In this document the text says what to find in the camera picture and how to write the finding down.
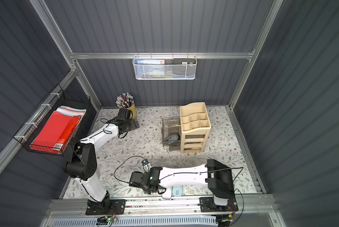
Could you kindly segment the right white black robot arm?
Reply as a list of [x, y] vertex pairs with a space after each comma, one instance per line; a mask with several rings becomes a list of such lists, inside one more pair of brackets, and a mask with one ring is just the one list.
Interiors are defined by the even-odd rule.
[[151, 167], [145, 173], [135, 171], [129, 186], [140, 188], [145, 194], [157, 193], [169, 200], [175, 187], [194, 185], [211, 191], [217, 206], [227, 206], [235, 198], [232, 168], [214, 159], [206, 164], [187, 168]]

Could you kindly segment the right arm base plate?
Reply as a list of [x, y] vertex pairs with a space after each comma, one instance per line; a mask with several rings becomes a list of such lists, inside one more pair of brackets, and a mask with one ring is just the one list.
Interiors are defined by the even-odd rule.
[[237, 202], [234, 198], [225, 199], [225, 205], [217, 205], [215, 200], [217, 197], [200, 197], [200, 210], [201, 212], [230, 212], [235, 213], [239, 210]]

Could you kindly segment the beige drawer organizer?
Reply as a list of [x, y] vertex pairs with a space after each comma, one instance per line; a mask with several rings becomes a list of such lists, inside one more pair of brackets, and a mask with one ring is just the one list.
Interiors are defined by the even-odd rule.
[[204, 102], [191, 103], [179, 108], [180, 152], [203, 152], [212, 128]]

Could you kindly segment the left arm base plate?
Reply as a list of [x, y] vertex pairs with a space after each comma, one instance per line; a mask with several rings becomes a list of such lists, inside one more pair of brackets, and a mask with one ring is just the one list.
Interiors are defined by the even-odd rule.
[[87, 208], [85, 214], [87, 216], [93, 215], [122, 215], [124, 214], [126, 200], [104, 200], [102, 202], [87, 201]]

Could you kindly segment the light blue computer mouse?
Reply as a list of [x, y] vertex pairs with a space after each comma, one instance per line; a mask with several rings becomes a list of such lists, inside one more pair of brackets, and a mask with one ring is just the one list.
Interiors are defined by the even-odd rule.
[[173, 186], [172, 187], [172, 196], [174, 197], [181, 197], [183, 195], [183, 186]]

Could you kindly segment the drawer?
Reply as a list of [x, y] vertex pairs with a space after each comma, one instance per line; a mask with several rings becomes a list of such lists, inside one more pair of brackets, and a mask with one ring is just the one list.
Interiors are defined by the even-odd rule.
[[162, 145], [170, 151], [180, 150], [180, 121], [178, 117], [168, 117], [162, 120]]

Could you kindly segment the dark grey computer mouse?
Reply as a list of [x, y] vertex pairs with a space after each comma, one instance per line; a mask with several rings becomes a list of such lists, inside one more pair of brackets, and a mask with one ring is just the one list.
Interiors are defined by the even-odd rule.
[[167, 136], [163, 141], [164, 142], [174, 142], [174, 141], [179, 141], [180, 136], [177, 133], [170, 134]]

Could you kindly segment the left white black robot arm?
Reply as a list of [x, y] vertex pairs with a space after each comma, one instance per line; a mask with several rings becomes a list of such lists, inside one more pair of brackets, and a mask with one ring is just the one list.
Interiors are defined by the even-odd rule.
[[93, 134], [80, 139], [65, 155], [67, 160], [64, 172], [81, 184], [94, 202], [102, 202], [107, 195], [97, 174], [96, 152], [107, 141], [119, 135], [126, 135], [129, 131], [139, 128], [137, 119], [120, 121], [118, 119], [105, 120], [102, 128]]

